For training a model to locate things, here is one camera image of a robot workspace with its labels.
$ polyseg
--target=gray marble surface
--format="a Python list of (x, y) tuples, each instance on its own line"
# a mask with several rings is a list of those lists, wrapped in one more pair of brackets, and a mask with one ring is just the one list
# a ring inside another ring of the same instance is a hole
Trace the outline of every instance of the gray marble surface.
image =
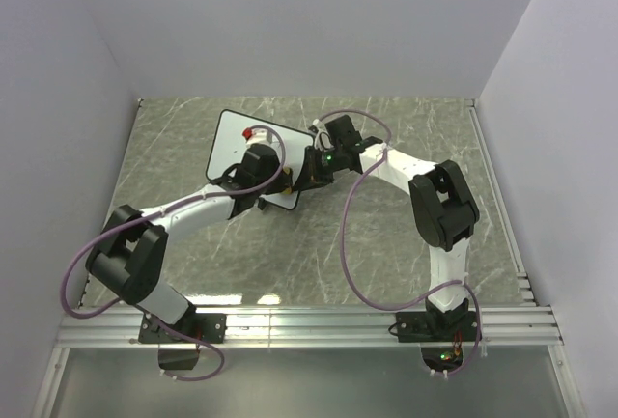
[[(484, 303), (522, 302), (515, 268), (483, 157), (462, 98), (164, 98), (146, 99), (137, 115), (112, 208), (172, 201), (199, 189), (221, 110), (306, 128), (334, 108), (358, 108), (393, 130), (393, 146), (415, 157), (458, 162), (481, 211), (470, 245), (469, 282)], [(363, 135), (380, 127), (352, 116)], [(320, 305), (358, 303), (339, 262), (337, 231), (357, 174), (302, 193), (294, 211), (252, 209), (168, 246), (163, 275), (205, 303)], [(382, 302), (403, 302), (429, 286), (429, 251), (414, 227), (409, 197), (369, 178), (351, 205), (346, 236), (358, 287)], [(89, 283), (83, 302), (112, 294)]]

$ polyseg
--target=robotic arm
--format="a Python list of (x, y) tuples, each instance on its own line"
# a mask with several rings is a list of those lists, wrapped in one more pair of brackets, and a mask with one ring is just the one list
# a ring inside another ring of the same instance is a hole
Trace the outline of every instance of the robotic arm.
[[(284, 165), (274, 181), (256, 189), (280, 169), (280, 154), (267, 130), (246, 130), (242, 161), (230, 165), (221, 177), (196, 193), (157, 208), (117, 208), (104, 231), (157, 211), (163, 213), (100, 242), (86, 262), (88, 271), (125, 303), (156, 315), (186, 336), (195, 337), (195, 307), (160, 277), (169, 242), (229, 220), (266, 195), (322, 188), (333, 183), (333, 174), (342, 170), (367, 172), (387, 149), (376, 137), (363, 139), (349, 116), (327, 122), (323, 128), (312, 126), (310, 131), (314, 143), (306, 146), (297, 176)], [(466, 251), (474, 224), (479, 220), (479, 210), (459, 166), (450, 160), (435, 164), (388, 149), (386, 162), (370, 175), (410, 195), (416, 226), (430, 246), (431, 288), (451, 280), (464, 281)], [(203, 200), (189, 201), (196, 195)], [(427, 323), (435, 332), (446, 330), (451, 335), (459, 329), (467, 309), (463, 287), (444, 288), (427, 301)]]

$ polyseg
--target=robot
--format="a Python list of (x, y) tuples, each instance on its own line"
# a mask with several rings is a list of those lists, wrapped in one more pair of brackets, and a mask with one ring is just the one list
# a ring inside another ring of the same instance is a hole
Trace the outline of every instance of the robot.
[[(226, 126), (246, 125), (236, 133), (226, 133), (221, 129), (223, 120), (235, 121), (235, 125)], [(116, 208), (103, 233), (119, 227), (121, 231), (98, 242), (87, 258), (86, 268), (92, 276), (148, 318), (155, 316), (191, 339), (205, 336), (212, 328), (204, 325), (196, 307), (161, 277), (166, 246), (254, 206), (263, 209), (266, 204), (275, 204), (292, 209), (290, 205), (295, 205), (299, 193), (327, 188), (335, 181), (334, 174), (341, 171), (377, 177), (409, 194), (416, 227), (430, 246), (430, 289), (453, 280), (464, 282), (466, 252), (479, 210), (457, 163), (447, 160), (436, 164), (417, 159), (388, 147), (375, 136), (363, 138), (349, 115), (325, 123), (314, 121), (308, 132), (299, 132), (224, 111), (215, 142), (217, 139), (224, 144), (234, 139), (234, 153), (242, 146), (243, 152), (237, 153), (239, 161), (229, 161), (227, 154), (213, 148), (209, 165), (216, 156), (217, 165), (227, 167), (221, 167), (220, 175), (196, 193), (156, 208)], [(474, 318), (478, 314), (469, 310), (469, 305), (462, 285), (439, 288), (426, 299), (421, 319), (398, 313), (389, 332), (400, 342), (452, 342), (449, 351), (424, 348), (423, 356), (432, 370), (457, 368), (463, 359), (462, 340), (469, 340), (462, 333), (466, 333), (471, 320), (479, 320)], [(217, 327), (219, 333), (221, 328), (224, 331), (224, 326)], [(150, 331), (159, 328), (155, 324), (148, 327)], [(180, 361), (178, 350), (173, 354), (176, 357), (164, 358), (159, 354), (161, 368), (190, 369), (197, 362), (196, 358), (188, 363)]]

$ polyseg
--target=gray wall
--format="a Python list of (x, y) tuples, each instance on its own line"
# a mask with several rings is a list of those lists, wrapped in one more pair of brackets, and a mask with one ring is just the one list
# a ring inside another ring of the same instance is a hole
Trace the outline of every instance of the gray wall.
[(529, 0), (85, 0), (142, 97), (478, 97)]
[(618, 0), (532, 0), (480, 100), (524, 264), (592, 417), (618, 407), (617, 37)]
[(134, 110), (80, 0), (0, 0), (0, 16), (0, 415), (13, 418), (32, 408), (62, 272), (104, 219)]

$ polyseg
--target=purple cable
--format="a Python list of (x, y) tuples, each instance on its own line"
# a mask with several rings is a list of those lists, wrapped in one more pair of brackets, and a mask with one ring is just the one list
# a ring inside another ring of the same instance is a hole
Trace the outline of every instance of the purple cable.
[[(338, 110), (327, 112), (326, 114), (320, 116), (318, 120), (322, 121), (326, 117), (332, 116), (334, 114), (342, 114), (342, 113), (347, 113), (347, 112), (366, 116), (372, 121), (375, 121), (378, 124), (380, 124), (386, 130), (386, 140), (384, 141), (384, 143), (388, 147), (390, 140), (392, 138), (392, 132), (390, 128), (388, 128), (388, 126), (383, 121), (381, 121), (379, 118), (365, 111), (361, 111), (358, 109), (338, 109)], [(348, 260), (346, 258), (346, 222), (348, 220), (348, 212), (350, 211), (351, 199), (356, 193), (356, 190), (358, 189), (360, 184), (362, 184), (365, 181), (365, 179), (371, 175), (373, 171), (375, 171), (378, 167), (380, 167), (381, 164), (386, 162), (386, 159), (388, 158), (387, 153), (388, 153), (388, 149), (386, 148), (383, 151), (382, 158), (378, 162), (376, 162), (374, 165), (372, 165), (369, 169), (367, 169), (365, 172), (363, 172), (362, 175), (356, 179), (356, 181), (354, 182), (354, 184), (352, 185), (350, 189), (350, 192), (348, 193), (348, 197), (346, 198), (346, 203), (344, 204), (344, 211), (341, 217), (341, 223), (339, 225), (339, 260), (341, 261), (341, 268), (344, 271), (344, 276), (346, 277), (346, 281), (348, 281), (348, 285), (350, 285), (350, 288), (354, 292), (354, 294), (356, 294), (356, 297), (358, 297), (362, 302), (364, 302), (368, 306), (373, 307), (374, 309), (377, 309), (377, 310), (382, 310), (384, 312), (397, 312), (400, 310), (409, 309), (410, 307), (425, 300), (427, 297), (429, 297), (433, 293), (437, 293), (438, 291), (440, 291), (443, 288), (446, 288), (447, 286), (454, 286), (454, 285), (463, 286), (465, 290), (468, 291), (468, 293), (472, 297), (472, 301), (474, 302), (474, 308), (476, 309), (476, 339), (474, 341), (474, 346), (472, 347), (472, 352), (465, 359), (463, 364), (459, 368), (450, 372), (449, 375), (453, 375), (455, 373), (460, 372), (463, 368), (465, 368), (468, 365), (470, 358), (474, 356), (474, 354), (476, 353), (479, 347), (479, 343), (481, 341), (481, 307), (478, 303), (476, 295), (472, 291), (472, 288), (470, 288), (466, 282), (459, 281), (459, 280), (447, 281), (445, 283), (437, 285), (434, 288), (431, 288), (429, 291), (419, 295), (418, 297), (414, 298), (410, 302), (407, 302), (401, 305), (389, 306), (389, 305), (381, 305), (381, 304), (378, 304), (377, 302), (374, 302), (368, 299), (356, 286), (350, 274), (350, 266), (348, 265)]]
[[(272, 135), (279, 142), (279, 146), (281, 147), (281, 160), (279, 162), (279, 167), (277, 167), (277, 170), (272, 175), (272, 177), (270, 177), (268, 180), (264, 181), (263, 183), (258, 184), (257, 186), (253, 186), (253, 187), (247, 188), (247, 189), (242, 189), (242, 190), (238, 190), (238, 191), (221, 191), (221, 192), (209, 193), (209, 194), (206, 194), (206, 195), (195, 194), (193, 196), (189, 196), (187, 198), (184, 198), (184, 199), (178, 201), (177, 203), (174, 203), (173, 205), (168, 207), (165, 211), (158, 210), (157, 212), (151, 213), (149, 215), (137, 218), (135, 220), (131, 220), (130, 222), (124, 223), (122, 225), (119, 225), (118, 227), (114, 227), (114, 228), (112, 228), (110, 230), (107, 230), (106, 232), (104, 232), (104, 233), (100, 234), (99, 236), (95, 237), (94, 239), (92, 239), (84, 247), (82, 247), (79, 251), (77, 251), (77, 254), (75, 254), (75, 256), (72, 258), (72, 260), (70, 261), (69, 267), (67, 268), (67, 271), (65, 271), (65, 274), (64, 274), (64, 276), (62, 278), (62, 282), (60, 284), (60, 304), (62, 305), (62, 308), (63, 308), (63, 310), (65, 311), (65, 313), (67, 315), (69, 315), (69, 316), (71, 316), (71, 317), (73, 317), (75, 319), (81, 319), (81, 320), (91, 319), (92, 317), (96, 317), (97, 315), (102, 314), (107, 309), (109, 309), (111, 306), (113, 306), (114, 304), (116, 304), (117, 302), (120, 301), (120, 298), (116, 297), (116, 298), (110, 300), (109, 302), (107, 302), (105, 305), (103, 305), (101, 307), (98, 307), (93, 312), (88, 312), (88, 313), (81, 313), (81, 312), (74, 311), (70, 307), (69, 302), (67, 301), (67, 285), (69, 284), (70, 275), (72, 274), (73, 270), (75, 269), (75, 267), (77, 266), (77, 264), (79, 263), (81, 258), (84, 257), (88, 253), (88, 251), (90, 251), (92, 248), (94, 248), (100, 242), (108, 239), (109, 237), (112, 237), (112, 236), (116, 235), (117, 233), (123, 232), (124, 230), (128, 230), (129, 228), (132, 228), (132, 227), (134, 227), (136, 225), (140, 225), (142, 223), (146, 223), (146, 222), (149, 222), (149, 221), (151, 221), (151, 220), (153, 220), (155, 218), (158, 218), (163, 213), (173, 212), (173, 211), (178, 210), (178, 209), (180, 209), (180, 208), (182, 208), (182, 207), (184, 207), (184, 206), (186, 206), (188, 204), (196, 203), (198, 201), (204, 201), (204, 200), (209, 199), (209, 198), (217, 198), (217, 197), (222, 197), (222, 196), (238, 196), (238, 195), (241, 195), (241, 194), (254, 193), (254, 192), (256, 192), (256, 191), (258, 191), (258, 190), (268, 186), (273, 181), (275, 181), (277, 179), (277, 177), (279, 177), (279, 175), (283, 171), (283, 166), (284, 166), (284, 163), (286, 161), (286, 147), (285, 147), (285, 145), (283, 143), (283, 139), (281, 138), (279, 133), (277, 133), (275, 130), (273, 130), (269, 126), (266, 126), (266, 125), (253, 125), (250, 128), (252, 130), (254, 130), (254, 129), (266, 130), (266, 131), (272, 133)], [(197, 376), (197, 377), (181, 377), (181, 376), (176, 376), (177, 380), (180, 380), (180, 381), (200, 381), (202, 379), (208, 379), (210, 377), (213, 377), (213, 376), (215, 376), (217, 373), (219, 373), (221, 371), (221, 369), (223, 368), (223, 364), (225, 363), (225, 357), (223, 356), (223, 352), (221, 350), (219, 350), (218, 348), (216, 348), (212, 344), (209, 344), (209, 343), (207, 343), (205, 341), (202, 341), (202, 340), (199, 340), (199, 339), (195, 339), (195, 338), (191, 338), (189, 336), (184, 336), (183, 334), (179, 333), (178, 331), (173, 330), (172, 328), (167, 326), (167, 324), (163, 323), (162, 321), (160, 321), (158, 319), (156, 319), (156, 322), (165, 331), (167, 331), (168, 334), (170, 334), (172, 336), (179, 337), (181, 339), (184, 339), (185, 341), (188, 341), (189, 343), (199, 344), (201, 346), (209, 348), (210, 350), (213, 350), (219, 356), (219, 358), (221, 359), (221, 361), (219, 363), (219, 366), (212, 373), (210, 373), (208, 375)]]

